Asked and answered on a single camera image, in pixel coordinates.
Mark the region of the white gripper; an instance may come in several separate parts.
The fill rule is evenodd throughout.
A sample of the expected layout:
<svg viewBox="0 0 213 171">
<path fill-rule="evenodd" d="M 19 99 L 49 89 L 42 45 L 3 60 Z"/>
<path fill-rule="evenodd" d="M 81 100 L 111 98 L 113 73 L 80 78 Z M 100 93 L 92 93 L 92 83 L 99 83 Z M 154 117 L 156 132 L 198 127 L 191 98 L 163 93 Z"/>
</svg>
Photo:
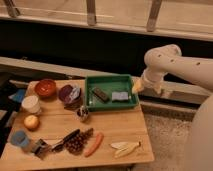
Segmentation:
<svg viewBox="0 0 213 171">
<path fill-rule="evenodd" d="M 143 91 L 144 88 L 152 88 L 157 94 L 160 94 L 165 75 L 165 72 L 146 68 L 141 75 L 141 79 L 134 83 L 132 93 L 136 94 Z"/>
</svg>

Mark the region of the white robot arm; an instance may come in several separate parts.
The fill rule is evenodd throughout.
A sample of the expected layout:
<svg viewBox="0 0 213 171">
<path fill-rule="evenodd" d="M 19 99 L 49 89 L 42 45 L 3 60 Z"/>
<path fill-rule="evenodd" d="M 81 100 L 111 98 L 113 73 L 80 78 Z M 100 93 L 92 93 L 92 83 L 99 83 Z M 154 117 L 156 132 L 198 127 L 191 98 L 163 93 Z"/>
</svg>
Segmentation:
<svg viewBox="0 0 213 171">
<path fill-rule="evenodd" d="M 133 93 L 147 87 L 160 94 L 166 74 L 213 91 L 213 59 L 184 57 L 179 46 L 170 44 L 148 50 L 144 62 L 146 69 L 134 83 Z"/>
</svg>

